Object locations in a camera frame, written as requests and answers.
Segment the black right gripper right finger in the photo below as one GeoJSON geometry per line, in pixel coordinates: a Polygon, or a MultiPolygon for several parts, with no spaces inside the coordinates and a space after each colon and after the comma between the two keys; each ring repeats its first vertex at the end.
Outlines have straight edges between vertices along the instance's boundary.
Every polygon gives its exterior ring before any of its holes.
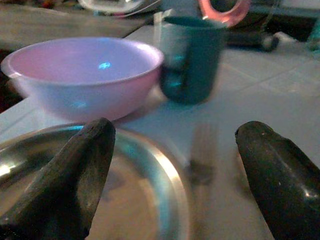
{"type": "Polygon", "coordinates": [[[320,169],[290,139],[260,121],[235,132],[250,191],[276,240],[320,238],[320,169]]]}

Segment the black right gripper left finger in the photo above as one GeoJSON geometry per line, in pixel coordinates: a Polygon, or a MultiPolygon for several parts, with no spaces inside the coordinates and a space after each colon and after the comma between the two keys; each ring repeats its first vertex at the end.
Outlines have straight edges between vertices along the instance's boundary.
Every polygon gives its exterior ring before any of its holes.
{"type": "Polygon", "coordinates": [[[83,240],[107,180],[116,139],[102,117],[87,123],[0,218],[3,240],[83,240]]]}

